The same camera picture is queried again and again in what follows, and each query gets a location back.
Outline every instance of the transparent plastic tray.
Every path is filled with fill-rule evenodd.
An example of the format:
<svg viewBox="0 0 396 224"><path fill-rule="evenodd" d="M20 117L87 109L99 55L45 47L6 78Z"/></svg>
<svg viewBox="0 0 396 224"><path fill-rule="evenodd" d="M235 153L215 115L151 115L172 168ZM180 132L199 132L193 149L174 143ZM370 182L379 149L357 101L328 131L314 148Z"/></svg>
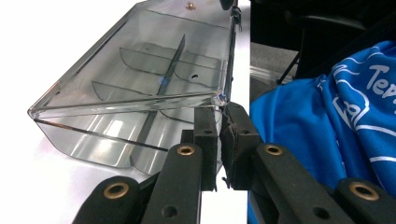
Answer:
<svg viewBox="0 0 396 224"><path fill-rule="evenodd" d="M69 156L155 174L195 107L227 104L233 26L219 1L139 3L28 113Z"/></svg>

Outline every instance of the black metal frame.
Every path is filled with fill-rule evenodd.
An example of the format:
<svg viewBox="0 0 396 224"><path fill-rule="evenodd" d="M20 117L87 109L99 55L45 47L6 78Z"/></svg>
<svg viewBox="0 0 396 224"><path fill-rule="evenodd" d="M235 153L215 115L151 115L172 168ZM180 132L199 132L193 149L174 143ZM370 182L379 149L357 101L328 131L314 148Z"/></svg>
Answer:
<svg viewBox="0 0 396 224"><path fill-rule="evenodd" d="M222 108L217 134L211 108L196 108L162 171L143 183L115 176L100 183L81 206L78 223L200 223L201 191L216 187L218 136L226 183L249 190L259 222L392 223L396 199L356 178L335 190L320 185L284 147L264 144L245 109Z"/></svg>

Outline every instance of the mounting hole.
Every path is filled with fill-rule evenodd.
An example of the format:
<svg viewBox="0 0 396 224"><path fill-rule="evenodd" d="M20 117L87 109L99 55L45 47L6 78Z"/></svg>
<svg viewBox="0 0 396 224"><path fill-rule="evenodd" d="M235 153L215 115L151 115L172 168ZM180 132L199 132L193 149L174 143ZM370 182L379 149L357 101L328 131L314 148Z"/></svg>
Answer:
<svg viewBox="0 0 396 224"><path fill-rule="evenodd" d="M365 200L376 201L379 199L378 193L374 189L367 186L366 184L360 182L352 182L349 185L349 189L356 196L363 198Z"/></svg>
<svg viewBox="0 0 396 224"><path fill-rule="evenodd" d="M248 130L242 130L241 131L241 134L248 134L248 133L250 133L250 131L248 131Z"/></svg>
<svg viewBox="0 0 396 224"><path fill-rule="evenodd" d="M265 151L274 156L279 156L283 153L282 148L276 146L267 146L265 147Z"/></svg>
<svg viewBox="0 0 396 224"><path fill-rule="evenodd" d="M107 186L104 195L108 199L118 199L124 196L128 190L129 186L126 183L118 182Z"/></svg>
<svg viewBox="0 0 396 224"><path fill-rule="evenodd" d="M330 218L329 212L327 212L326 209L321 208L321 207L314 207L314 214L315 214L315 216L317 216L321 219L329 219Z"/></svg>
<svg viewBox="0 0 396 224"><path fill-rule="evenodd" d="M175 217L177 216L177 208L172 205L166 206L163 209L163 216L164 217Z"/></svg>
<svg viewBox="0 0 396 224"><path fill-rule="evenodd" d="M182 156L190 156L192 153L194 153L194 148L192 147L180 147L177 149L177 153L182 155Z"/></svg>

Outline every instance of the white surface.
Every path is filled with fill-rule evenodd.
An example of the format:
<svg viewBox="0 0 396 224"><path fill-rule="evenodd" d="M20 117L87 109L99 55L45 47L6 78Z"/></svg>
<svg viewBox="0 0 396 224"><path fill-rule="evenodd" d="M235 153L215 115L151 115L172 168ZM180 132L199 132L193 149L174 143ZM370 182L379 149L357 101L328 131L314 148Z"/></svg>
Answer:
<svg viewBox="0 0 396 224"><path fill-rule="evenodd" d="M0 223L71 223L95 186L115 170L73 160L53 147L27 115L50 88L137 1L3 1L0 3L3 142L0 156ZM240 1L249 6L249 1ZM248 21L243 24L249 32ZM248 111L247 46L237 46L232 101ZM247 194L226 189L205 192L201 223L246 223Z"/></svg>

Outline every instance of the blue jersey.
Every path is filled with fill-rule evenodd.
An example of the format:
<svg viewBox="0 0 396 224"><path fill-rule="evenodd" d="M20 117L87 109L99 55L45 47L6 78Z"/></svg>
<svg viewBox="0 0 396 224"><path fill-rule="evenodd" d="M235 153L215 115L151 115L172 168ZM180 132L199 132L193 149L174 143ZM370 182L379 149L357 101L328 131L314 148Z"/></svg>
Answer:
<svg viewBox="0 0 396 224"><path fill-rule="evenodd" d="M396 196L396 42L279 86L249 113L262 140L287 147L318 182L363 178Z"/></svg>

